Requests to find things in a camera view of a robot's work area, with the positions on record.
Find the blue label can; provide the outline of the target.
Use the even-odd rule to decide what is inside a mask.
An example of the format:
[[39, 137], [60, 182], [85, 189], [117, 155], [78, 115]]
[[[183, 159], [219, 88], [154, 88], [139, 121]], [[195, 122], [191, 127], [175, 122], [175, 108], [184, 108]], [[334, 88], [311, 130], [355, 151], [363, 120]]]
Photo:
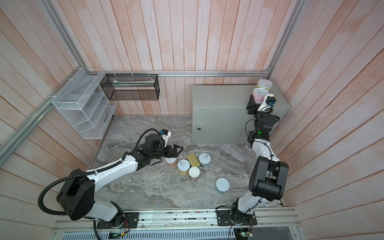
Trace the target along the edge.
[[202, 153], [199, 155], [199, 162], [202, 167], [207, 167], [211, 164], [211, 156], [207, 153]]

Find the orange yellow label can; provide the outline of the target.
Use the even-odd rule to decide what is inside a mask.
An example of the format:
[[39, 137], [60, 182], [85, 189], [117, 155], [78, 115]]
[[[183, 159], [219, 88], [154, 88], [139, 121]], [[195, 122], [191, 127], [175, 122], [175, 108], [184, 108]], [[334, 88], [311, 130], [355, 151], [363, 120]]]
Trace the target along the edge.
[[257, 88], [264, 89], [268, 92], [270, 91], [272, 86], [273, 86], [273, 83], [267, 79], [259, 79], [257, 82]]

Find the pink label can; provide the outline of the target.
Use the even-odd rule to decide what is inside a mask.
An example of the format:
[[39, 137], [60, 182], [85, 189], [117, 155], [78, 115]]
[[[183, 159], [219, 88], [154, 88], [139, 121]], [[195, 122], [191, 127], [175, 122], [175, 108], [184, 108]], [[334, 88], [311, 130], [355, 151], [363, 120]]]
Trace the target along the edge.
[[264, 101], [265, 99], [265, 96], [268, 94], [269, 92], [265, 89], [262, 89], [262, 88], [255, 88], [253, 90], [253, 98], [255, 100], [255, 103], [256, 104], [262, 104], [262, 102]]

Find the yellow can lying down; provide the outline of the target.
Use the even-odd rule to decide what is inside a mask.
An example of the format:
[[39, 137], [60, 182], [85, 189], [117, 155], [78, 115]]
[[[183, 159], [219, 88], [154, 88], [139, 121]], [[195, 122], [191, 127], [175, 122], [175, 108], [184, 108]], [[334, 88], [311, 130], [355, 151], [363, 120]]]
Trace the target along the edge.
[[189, 154], [187, 156], [187, 159], [188, 161], [190, 162], [191, 164], [191, 167], [199, 167], [201, 164], [200, 164], [200, 161], [197, 159], [196, 155], [195, 154]]

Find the yellow label can upright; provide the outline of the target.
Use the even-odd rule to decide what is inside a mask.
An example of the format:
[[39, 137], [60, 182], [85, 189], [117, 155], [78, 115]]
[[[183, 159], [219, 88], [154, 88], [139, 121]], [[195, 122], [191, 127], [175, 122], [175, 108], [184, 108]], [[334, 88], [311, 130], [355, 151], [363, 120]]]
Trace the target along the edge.
[[178, 162], [178, 171], [181, 175], [187, 175], [191, 164], [188, 160], [180, 160]]

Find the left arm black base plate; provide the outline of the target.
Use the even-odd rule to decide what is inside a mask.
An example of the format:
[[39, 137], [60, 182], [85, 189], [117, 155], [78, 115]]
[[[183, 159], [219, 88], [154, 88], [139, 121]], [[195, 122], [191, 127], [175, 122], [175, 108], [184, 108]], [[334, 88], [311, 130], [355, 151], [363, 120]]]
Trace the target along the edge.
[[118, 213], [111, 221], [98, 221], [97, 229], [135, 229], [138, 225], [140, 213]]

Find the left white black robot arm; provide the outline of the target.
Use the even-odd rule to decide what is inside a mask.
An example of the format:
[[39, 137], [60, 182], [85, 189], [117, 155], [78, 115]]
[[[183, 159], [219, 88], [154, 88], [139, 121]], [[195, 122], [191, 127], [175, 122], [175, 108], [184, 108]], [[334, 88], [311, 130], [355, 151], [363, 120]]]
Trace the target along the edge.
[[71, 220], [93, 218], [120, 225], [124, 212], [113, 202], [95, 200], [95, 193], [114, 180], [134, 173], [148, 165], [152, 160], [176, 158], [184, 150], [179, 145], [168, 145], [167, 135], [150, 134], [144, 144], [135, 147], [131, 152], [108, 165], [92, 171], [75, 170], [70, 174], [57, 196], [57, 201], [65, 215]]

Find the grey metal cabinet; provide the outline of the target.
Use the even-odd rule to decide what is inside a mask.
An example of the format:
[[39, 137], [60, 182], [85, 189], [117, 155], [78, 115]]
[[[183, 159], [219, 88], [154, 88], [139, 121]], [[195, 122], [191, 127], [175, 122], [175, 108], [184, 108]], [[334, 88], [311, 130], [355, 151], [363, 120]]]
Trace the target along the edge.
[[247, 104], [255, 86], [196, 85], [192, 87], [194, 144], [246, 144], [254, 130]]

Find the black mesh wall basket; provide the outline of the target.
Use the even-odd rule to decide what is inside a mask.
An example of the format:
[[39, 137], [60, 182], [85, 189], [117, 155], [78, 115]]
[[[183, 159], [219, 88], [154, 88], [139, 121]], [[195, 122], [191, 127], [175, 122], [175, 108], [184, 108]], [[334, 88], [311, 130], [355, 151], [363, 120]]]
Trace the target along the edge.
[[106, 74], [101, 87], [111, 101], [157, 101], [160, 95], [155, 74]]

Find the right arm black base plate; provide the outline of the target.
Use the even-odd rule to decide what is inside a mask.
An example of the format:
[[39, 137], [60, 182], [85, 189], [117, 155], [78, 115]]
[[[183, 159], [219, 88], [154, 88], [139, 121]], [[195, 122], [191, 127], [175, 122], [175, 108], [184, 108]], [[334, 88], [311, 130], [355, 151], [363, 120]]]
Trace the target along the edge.
[[256, 226], [258, 224], [254, 215], [239, 211], [219, 209], [216, 211], [219, 226]]

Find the brown label can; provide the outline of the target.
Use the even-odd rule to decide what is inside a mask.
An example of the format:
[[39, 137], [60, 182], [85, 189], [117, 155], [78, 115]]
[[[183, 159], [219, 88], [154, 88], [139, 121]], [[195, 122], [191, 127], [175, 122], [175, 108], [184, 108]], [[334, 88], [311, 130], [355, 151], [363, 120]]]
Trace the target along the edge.
[[177, 158], [164, 158], [164, 160], [169, 168], [173, 168], [178, 164]]

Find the horizontal aluminium wall rail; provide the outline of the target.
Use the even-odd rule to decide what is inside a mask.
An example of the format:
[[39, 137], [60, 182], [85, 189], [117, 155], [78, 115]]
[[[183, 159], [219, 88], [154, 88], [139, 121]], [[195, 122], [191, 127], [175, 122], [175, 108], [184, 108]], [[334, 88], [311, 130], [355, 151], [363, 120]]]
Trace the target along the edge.
[[161, 78], [267, 77], [269, 75], [268, 71], [102, 71], [105, 74], [157, 75]]

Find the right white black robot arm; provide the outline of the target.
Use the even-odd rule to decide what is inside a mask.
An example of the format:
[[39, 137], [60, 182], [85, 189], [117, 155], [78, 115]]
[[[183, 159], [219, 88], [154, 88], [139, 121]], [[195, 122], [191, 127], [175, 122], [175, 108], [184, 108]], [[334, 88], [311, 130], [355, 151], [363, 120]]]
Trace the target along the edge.
[[235, 225], [250, 222], [256, 208], [262, 203], [280, 200], [285, 191], [289, 165], [278, 159], [270, 143], [270, 132], [280, 121], [280, 117], [272, 114], [275, 103], [273, 94], [267, 94], [261, 104], [257, 104], [251, 96], [246, 107], [248, 114], [254, 116], [255, 129], [247, 134], [257, 160], [250, 177], [249, 190], [232, 204], [231, 220]]

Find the left aluminium frame rail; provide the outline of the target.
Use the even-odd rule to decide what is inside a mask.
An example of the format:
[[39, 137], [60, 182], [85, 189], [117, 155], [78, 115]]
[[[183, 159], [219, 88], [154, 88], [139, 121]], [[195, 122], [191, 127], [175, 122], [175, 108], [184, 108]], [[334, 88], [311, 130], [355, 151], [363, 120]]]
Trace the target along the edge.
[[73, 80], [73, 77], [80, 72], [82, 67], [73, 70], [56, 91], [50, 94], [37, 110], [29, 116], [23, 124], [16, 129], [9, 138], [1, 145], [1, 167], [9, 160], [15, 151], [22, 145], [34, 129], [42, 122], [54, 107], [53, 100]]

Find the small brown white-lid can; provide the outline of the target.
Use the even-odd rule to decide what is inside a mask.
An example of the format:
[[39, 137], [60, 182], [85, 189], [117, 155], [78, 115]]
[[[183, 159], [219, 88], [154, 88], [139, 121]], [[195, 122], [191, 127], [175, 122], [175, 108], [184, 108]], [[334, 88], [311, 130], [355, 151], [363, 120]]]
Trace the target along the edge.
[[200, 177], [201, 171], [198, 167], [191, 167], [188, 174], [191, 181], [197, 181]]

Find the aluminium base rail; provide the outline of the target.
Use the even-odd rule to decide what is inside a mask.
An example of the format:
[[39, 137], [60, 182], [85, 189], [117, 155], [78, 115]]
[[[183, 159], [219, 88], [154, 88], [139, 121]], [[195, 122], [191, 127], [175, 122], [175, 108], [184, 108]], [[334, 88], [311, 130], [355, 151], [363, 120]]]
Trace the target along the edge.
[[[218, 229], [217, 212], [226, 209], [176, 209], [176, 210], [137, 210], [137, 226], [130, 224], [131, 231]], [[301, 225], [293, 207], [261, 207], [252, 216], [251, 224], [245, 227], [298, 227]], [[93, 221], [80, 219], [71, 221], [67, 216], [59, 216], [52, 229], [59, 232], [93, 231]]]

